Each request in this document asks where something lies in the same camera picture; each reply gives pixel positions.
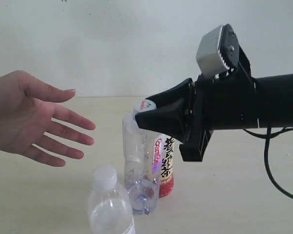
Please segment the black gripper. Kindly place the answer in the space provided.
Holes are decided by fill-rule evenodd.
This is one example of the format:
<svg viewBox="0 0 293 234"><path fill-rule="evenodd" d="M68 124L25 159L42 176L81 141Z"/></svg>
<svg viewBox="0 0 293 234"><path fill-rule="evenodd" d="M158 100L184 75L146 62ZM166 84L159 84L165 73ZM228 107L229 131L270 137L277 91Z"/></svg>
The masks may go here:
<svg viewBox="0 0 293 234"><path fill-rule="evenodd" d="M168 90L135 103L138 127L184 142L179 147L183 161L201 162L214 130L258 126L256 90L252 78L233 75L217 79L200 75L195 82L193 119L187 136L185 101L190 100L192 85L192 78L187 78Z"/></svg>

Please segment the bare open human hand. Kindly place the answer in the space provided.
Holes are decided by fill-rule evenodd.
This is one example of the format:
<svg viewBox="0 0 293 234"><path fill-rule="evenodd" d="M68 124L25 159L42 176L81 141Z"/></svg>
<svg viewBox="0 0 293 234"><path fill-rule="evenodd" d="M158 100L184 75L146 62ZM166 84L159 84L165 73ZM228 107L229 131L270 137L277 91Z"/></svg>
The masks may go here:
<svg viewBox="0 0 293 234"><path fill-rule="evenodd" d="M60 123L86 130L96 128L91 120L61 105L75 94L75 89L58 89L23 70L1 76L0 151L52 167L65 166L58 155L82 159L83 151L46 136L50 133L79 144L94 144L93 137Z"/></svg>

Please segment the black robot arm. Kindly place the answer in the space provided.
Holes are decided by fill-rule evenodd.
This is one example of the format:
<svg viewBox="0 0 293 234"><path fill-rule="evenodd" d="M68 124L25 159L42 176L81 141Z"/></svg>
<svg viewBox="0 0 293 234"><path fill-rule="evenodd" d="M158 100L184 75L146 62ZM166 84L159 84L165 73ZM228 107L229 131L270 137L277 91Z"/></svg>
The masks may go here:
<svg viewBox="0 0 293 234"><path fill-rule="evenodd" d="M156 109L136 115L140 128L180 141L183 161L198 162L214 130L293 127L293 74L265 78L188 78L149 97Z"/></svg>

